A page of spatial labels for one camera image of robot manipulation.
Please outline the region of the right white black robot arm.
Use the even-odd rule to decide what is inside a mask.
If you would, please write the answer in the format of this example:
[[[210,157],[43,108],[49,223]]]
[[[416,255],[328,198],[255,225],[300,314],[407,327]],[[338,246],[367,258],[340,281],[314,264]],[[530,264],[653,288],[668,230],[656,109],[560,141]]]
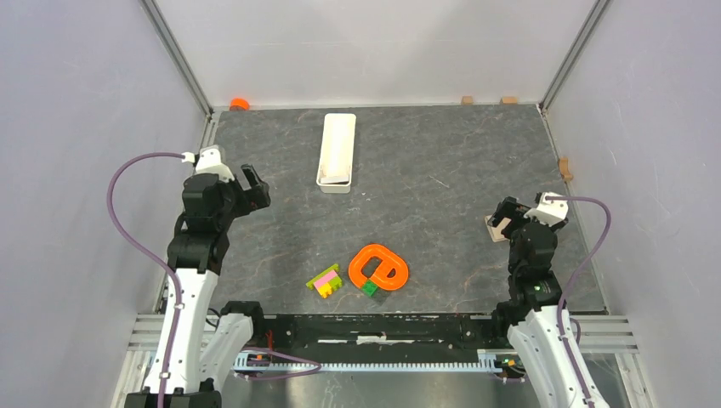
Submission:
[[[558,230],[568,223],[570,198],[536,196],[533,207],[508,196],[487,219],[508,240],[509,300],[491,314],[491,336],[512,347],[520,366],[501,362],[503,383],[529,383],[542,407],[606,407],[583,357],[580,326],[566,308],[568,286],[552,270]]]

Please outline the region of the white rectangular tray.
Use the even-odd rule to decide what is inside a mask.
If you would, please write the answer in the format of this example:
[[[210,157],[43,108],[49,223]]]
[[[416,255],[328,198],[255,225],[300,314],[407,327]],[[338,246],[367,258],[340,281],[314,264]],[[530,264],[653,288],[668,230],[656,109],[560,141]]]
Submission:
[[[321,137],[315,182],[324,194],[348,194],[351,190],[356,115],[328,113]]]

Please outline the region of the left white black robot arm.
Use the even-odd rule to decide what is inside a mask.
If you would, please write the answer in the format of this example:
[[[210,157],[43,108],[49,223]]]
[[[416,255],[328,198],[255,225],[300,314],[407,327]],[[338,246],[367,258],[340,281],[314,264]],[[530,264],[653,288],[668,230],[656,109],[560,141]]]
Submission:
[[[230,301],[208,345],[202,345],[230,226],[270,205],[269,186],[254,167],[244,164],[241,170],[248,189],[229,173],[197,172],[184,182],[184,211],[167,248],[171,286],[156,360],[141,390],[127,395],[126,407],[220,407],[241,349],[266,338],[259,303]]]

